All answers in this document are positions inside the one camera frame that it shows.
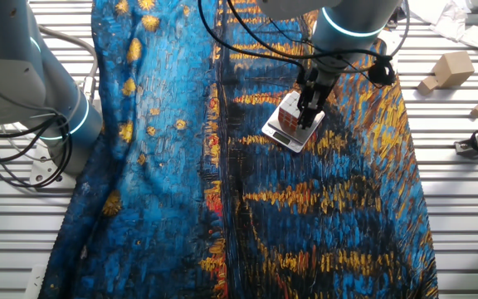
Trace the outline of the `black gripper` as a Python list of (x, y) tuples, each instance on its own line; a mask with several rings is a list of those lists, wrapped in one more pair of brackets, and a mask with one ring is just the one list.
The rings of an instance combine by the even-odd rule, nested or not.
[(323, 111), (325, 100), (334, 89), (338, 79), (338, 73), (327, 72), (319, 68), (311, 68), (305, 73), (305, 83), (300, 86), (301, 93), (297, 102), (300, 112), (297, 124), (300, 129), (305, 130), (309, 127), (309, 98), (313, 96), (310, 102), (310, 122), (313, 123), (316, 116)]

